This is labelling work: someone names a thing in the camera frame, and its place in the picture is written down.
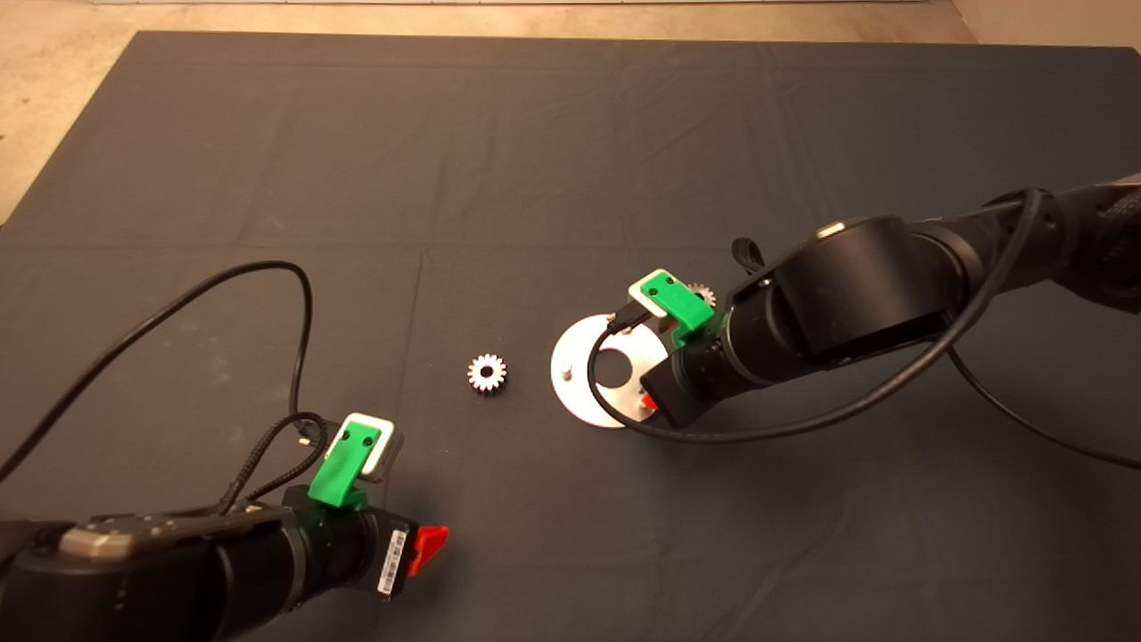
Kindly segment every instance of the black cable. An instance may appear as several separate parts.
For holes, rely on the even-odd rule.
[[[64,392],[64,395],[51,406],[48,414],[40,420],[40,423],[35,425],[31,434],[24,438],[24,441],[8,457],[3,465],[0,466],[0,483],[3,483],[13,471],[15,471],[24,462],[24,460],[27,458],[27,456],[33,449],[35,449],[37,446],[39,446],[40,441],[48,434],[52,426],[55,426],[59,417],[67,412],[75,399],[78,399],[79,396],[87,390],[87,387],[89,387],[91,382],[94,382],[95,379],[107,368],[107,366],[122,355],[123,351],[145,338],[151,331],[159,327],[163,320],[172,316],[176,311],[186,307],[191,301],[211,289],[229,281],[230,278],[234,278],[235,276],[266,269],[285,269],[288,271],[292,271],[301,283],[301,293],[305,299],[301,339],[298,343],[297,358],[293,360],[293,377],[290,383],[289,392],[289,411],[291,415],[296,415],[298,413],[298,395],[301,387],[301,373],[305,369],[305,353],[309,347],[309,328],[313,324],[313,289],[309,285],[309,277],[300,266],[286,260],[260,260],[256,262],[246,262],[219,271],[218,274],[202,281],[197,285],[194,285],[175,300],[168,302],[162,309],[154,312],[151,317],[143,320],[143,323],[139,324],[133,331],[123,335],[118,342],[107,349],[106,352],[99,356],[99,358],[96,359],[94,364],[88,366],[87,371],[80,375],[79,379],[75,380],[75,382],[67,389],[67,391]],[[299,424],[298,430],[302,429],[304,426]]]
[[[277,490],[278,488],[285,486],[286,483],[296,480],[298,477],[301,476],[301,473],[308,471],[310,466],[316,464],[317,461],[325,455],[325,449],[329,448],[329,429],[331,426],[335,426],[335,424],[330,424],[330,422],[322,422],[321,424],[317,424],[316,441],[309,445],[313,447],[313,450],[309,452],[309,454],[305,457],[305,460],[297,466],[293,466],[289,471],[266,482],[253,493],[246,495],[245,501],[254,502],[257,499],[260,499],[262,496],[274,490]]]
[[[1002,412],[1003,415],[1006,415],[1008,417],[1013,420],[1015,424],[1041,437],[1042,439],[1053,442],[1067,450],[1071,450],[1079,455],[1085,455],[1086,457],[1093,457],[1094,460],[1099,460],[1108,464],[1116,464],[1118,466],[1124,466],[1133,471],[1141,471],[1141,462],[1138,462],[1136,460],[1122,457],[1119,455],[1114,455],[1111,453],[1103,453],[1101,450],[1094,450],[1092,448],[1086,448],[1084,446],[1077,446],[1075,444],[1065,441],[1061,438],[1054,437],[1047,433],[1046,431],[1043,431],[1038,426],[1034,425],[1034,423],[1031,423],[1029,420],[1019,415],[1011,407],[1003,404],[1002,400],[1000,400],[997,397],[994,396],[994,393],[987,390],[987,388],[982,385],[982,382],[980,382],[979,379],[974,376],[974,373],[972,373],[971,369],[966,367],[966,364],[963,361],[963,358],[958,356],[958,352],[955,351],[954,348],[947,351],[947,357],[950,358],[950,363],[955,365],[956,369],[958,369],[958,374],[962,375],[964,380],[966,380],[966,383],[970,384],[972,389],[974,389],[974,392],[982,396],[982,399],[989,401],[992,406]]]
[[[285,426],[289,426],[292,423],[301,421],[314,422],[318,426],[323,426],[325,422],[321,417],[321,415],[317,415],[316,413],[291,413],[290,415],[285,416],[285,418],[278,421],[276,424],[270,426],[270,429],[266,431],[266,434],[261,436],[261,439],[258,440],[258,444],[253,446],[253,450],[250,452],[250,455],[245,458],[245,463],[242,464],[241,469],[238,469],[237,476],[234,478],[234,481],[230,482],[229,487],[226,489],[226,493],[222,494],[221,499],[218,501],[219,515],[224,515],[227,512],[229,512],[229,510],[234,506],[234,503],[237,502],[238,494],[242,493],[242,489],[245,488],[246,482],[250,481],[250,477],[253,476],[253,470],[258,468],[259,463],[261,463],[261,458],[266,455],[266,450],[269,449],[269,445],[273,444],[277,434],[281,433],[285,429]],[[322,450],[314,449],[314,453],[316,453],[319,456],[322,454]],[[309,457],[306,457],[306,462],[308,462],[311,457],[313,454],[310,453]],[[297,474],[301,474],[302,472],[305,472],[306,469],[308,469],[308,466],[301,469],[301,471],[299,471]]]
[[[618,413],[617,409],[606,401],[602,393],[598,390],[598,380],[594,376],[594,364],[598,361],[598,353],[602,348],[602,343],[610,335],[625,330],[623,327],[624,324],[610,324],[606,332],[604,332],[602,335],[598,338],[598,341],[594,342],[594,347],[591,349],[590,357],[586,360],[586,385],[590,389],[590,393],[593,396],[594,401],[597,401],[598,405],[602,407],[602,411],[605,411],[606,414],[613,417],[616,422],[645,436],[666,441],[681,444],[741,444],[746,441],[760,441],[764,439],[791,437],[837,424],[844,420],[859,415],[868,408],[872,408],[898,392],[905,385],[909,384],[913,380],[915,380],[915,377],[930,368],[936,361],[946,355],[955,342],[966,333],[976,320],[978,320],[979,316],[981,316],[986,310],[990,299],[994,298],[994,295],[998,293],[998,290],[1002,287],[1003,282],[1006,279],[1006,275],[1010,274],[1011,267],[1014,265],[1014,260],[1022,250],[1022,245],[1026,244],[1026,239],[1030,235],[1030,229],[1034,226],[1035,220],[1038,218],[1038,210],[1041,206],[1042,192],[1039,189],[1026,189],[1022,192],[1022,212],[1019,216],[1018,224],[1014,231],[1011,234],[1010,241],[1006,243],[1006,246],[1003,247],[1002,253],[998,254],[998,260],[995,262],[990,273],[987,274],[987,277],[982,281],[979,290],[973,296],[971,296],[971,300],[963,308],[962,314],[955,318],[954,323],[947,327],[938,340],[932,342],[931,346],[928,347],[928,349],[916,357],[911,364],[865,393],[863,397],[823,415],[739,433],[683,433],[636,422],[622,413]]]

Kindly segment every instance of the white circular plate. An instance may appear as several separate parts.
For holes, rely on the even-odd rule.
[[[559,401],[575,417],[602,429],[621,429],[622,424],[602,411],[586,388],[586,358],[590,357],[590,349],[594,347],[607,324],[605,314],[596,314],[578,320],[563,333],[551,353],[551,385],[555,387],[555,395],[559,397]],[[626,356],[632,371],[630,380],[616,389],[599,384],[598,390],[601,391],[602,398],[618,413],[645,422],[653,412],[641,407],[639,380],[666,358],[665,347],[653,331],[646,326],[638,326],[629,334],[618,333],[606,340],[602,350],[615,350]],[[570,367],[569,380],[564,377],[567,366]]]

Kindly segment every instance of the red latch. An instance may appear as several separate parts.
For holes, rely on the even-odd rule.
[[[420,527],[416,531],[416,542],[413,548],[416,556],[408,564],[408,577],[415,577],[420,569],[424,568],[436,553],[444,547],[447,542],[447,527]]]

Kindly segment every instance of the silver gear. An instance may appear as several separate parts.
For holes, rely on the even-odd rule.
[[[494,355],[483,355],[468,366],[468,383],[479,395],[495,395],[507,384],[507,364]]]
[[[706,304],[710,307],[717,307],[717,294],[713,293],[713,290],[709,285],[704,283],[689,283],[688,286],[689,291],[702,296],[702,300],[704,300]]]

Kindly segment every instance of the barcode label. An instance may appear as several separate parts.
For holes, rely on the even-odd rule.
[[[388,555],[385,555],[385,567],[380,574],[380,583],[377,591],[385,595],[393,594],[393,585],[396,584],[396,572],[400,568],[400,555],[404,554],[404,541],[408,534],[403,530],[394,530],[393,539],[388,541]]]

